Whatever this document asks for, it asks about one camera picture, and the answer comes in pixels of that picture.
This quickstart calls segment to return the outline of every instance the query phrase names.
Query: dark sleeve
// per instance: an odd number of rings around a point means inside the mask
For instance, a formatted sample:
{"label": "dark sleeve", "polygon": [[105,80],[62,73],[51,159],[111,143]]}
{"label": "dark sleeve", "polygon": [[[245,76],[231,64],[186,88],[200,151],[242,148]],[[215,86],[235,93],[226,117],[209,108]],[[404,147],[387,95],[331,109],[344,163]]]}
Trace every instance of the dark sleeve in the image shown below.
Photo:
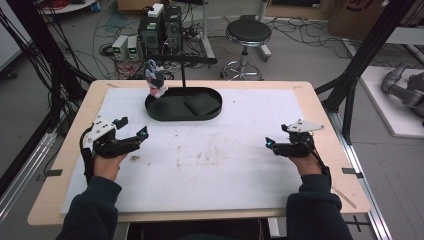
{"label": "dark sleeve", "polygon": [[111,180],[93,177],[87,189],[72,200],[56,239],[112,239],[118,220],[115,203],[121,189]]}
{"label": "dark sleeve", "polygon": [[352,239],[340,209],[340,198],[330,192],[325,175],[302,177],[299,193],[287,200],[287,237],[290,240]]}

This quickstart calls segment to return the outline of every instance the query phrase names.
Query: black metal frame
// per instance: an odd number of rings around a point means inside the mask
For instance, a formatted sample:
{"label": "black metal frame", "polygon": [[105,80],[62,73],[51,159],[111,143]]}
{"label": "black metal frame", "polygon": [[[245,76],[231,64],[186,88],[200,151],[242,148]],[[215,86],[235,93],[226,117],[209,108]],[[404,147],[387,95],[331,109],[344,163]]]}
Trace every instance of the black metal frame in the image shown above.
{"label": "black metal frame", "polygon": [[414,3],[415,0],[391,0],[345,71],[338,78],[315,89],[317,95],[333,89],[328,98],[322,101],[323,107],[330,112],[338,112],[340,104],[346,98],[342,134],[349,145],[352,144],[350,128],[356,84]]}

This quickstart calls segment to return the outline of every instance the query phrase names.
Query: black stand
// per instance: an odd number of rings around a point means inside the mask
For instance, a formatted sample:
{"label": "black stand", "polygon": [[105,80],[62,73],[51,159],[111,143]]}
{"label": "black stand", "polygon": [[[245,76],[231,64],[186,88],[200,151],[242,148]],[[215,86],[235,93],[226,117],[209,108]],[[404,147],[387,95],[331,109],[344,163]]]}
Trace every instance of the black stand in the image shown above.
{"label": "black stand", "polygon": [[338,112],[340,104],[346,98],[342,134],[348,144],[352,144],[350,127],[356,84],[414,2],[415,0],[391,0],[346,70],[335,80],[315,89],[317,94],[333,89],[330,96],[322,102],[323,107],[330,112]]}
{"label": "black stand", "polygon": [[147,96],[147,114],[158,121],[204,121],[215,118],[222,109],[222,97],[212,88],[186,87],[185,63],[215,64],[215,58],[148,55],[146,60],[171,61],[181,64],[182,87],[169,88],[163,96],[156,99]]}

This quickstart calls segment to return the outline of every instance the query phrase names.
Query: white device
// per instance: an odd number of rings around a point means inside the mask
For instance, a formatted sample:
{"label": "white device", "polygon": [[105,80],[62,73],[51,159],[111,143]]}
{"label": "white device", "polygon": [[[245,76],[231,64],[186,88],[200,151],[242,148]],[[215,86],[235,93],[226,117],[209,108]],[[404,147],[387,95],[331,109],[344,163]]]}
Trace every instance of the white device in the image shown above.
{"label": "white device", "polygon": [[140,61],[140,44],[138,44],[138,36],[128,37],[128,55],[131,61]]}
{"label": "white device", "polygon": [[147,16],[159,17],[160,13],[163,11],[163,4],[155,3],[152,7],[154,10],[147,12]]}
{"label": "white device", "polygon": [[119,38],[113,43],[112,50],[115,55],[116,61],[125,61],[128,57],[128,36],[119,36]]}

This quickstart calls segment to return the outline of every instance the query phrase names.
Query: black oval tray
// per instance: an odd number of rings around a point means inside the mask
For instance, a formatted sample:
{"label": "black oval tray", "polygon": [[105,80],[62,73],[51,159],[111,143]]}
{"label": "black oval tray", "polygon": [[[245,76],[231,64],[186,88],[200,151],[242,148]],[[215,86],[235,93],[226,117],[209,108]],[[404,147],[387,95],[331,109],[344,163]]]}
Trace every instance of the black oval tray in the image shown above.
{"label": "black oval tray", "polygon": [[173,87],[158,99],[149,94],[144,104],[158,121],[204,121],[219,115],[222,97],[212,88]]}

